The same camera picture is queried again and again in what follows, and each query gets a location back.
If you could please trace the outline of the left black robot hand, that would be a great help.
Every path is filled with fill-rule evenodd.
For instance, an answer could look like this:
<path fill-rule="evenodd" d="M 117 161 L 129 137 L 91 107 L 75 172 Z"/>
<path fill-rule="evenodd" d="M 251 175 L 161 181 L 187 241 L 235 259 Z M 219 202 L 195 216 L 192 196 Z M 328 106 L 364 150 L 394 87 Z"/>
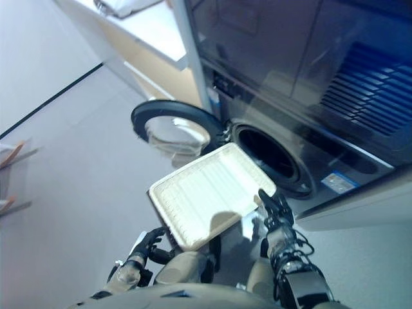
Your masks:
<path fill-rule="evenodd" d="M 166 251 L 157 247 L 157 243 L 161 242 L 165 233 L 166 229 L 164 227 L 146 232 L 142 240 L 133 247 L 127 260 L 134 260 L 143 265 L 149 259 L 155 263 L 166 265 L 176 254 L 174 250 Z"/>

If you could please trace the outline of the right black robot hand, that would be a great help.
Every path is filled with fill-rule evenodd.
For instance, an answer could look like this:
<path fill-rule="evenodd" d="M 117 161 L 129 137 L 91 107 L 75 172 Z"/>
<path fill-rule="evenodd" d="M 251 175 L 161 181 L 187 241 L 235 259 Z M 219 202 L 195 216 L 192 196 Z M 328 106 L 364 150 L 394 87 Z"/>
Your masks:
<path fill-rule="evenodd" d="M 282 225 L 291 227 L 294 225 L 292 210 L 283 194 L 274 193 L 273 196 L 269 196 L 263 189 L 259 189 L 258 196 L 267 212 L 264 224 L 269 232 L 278 229 Z"/>

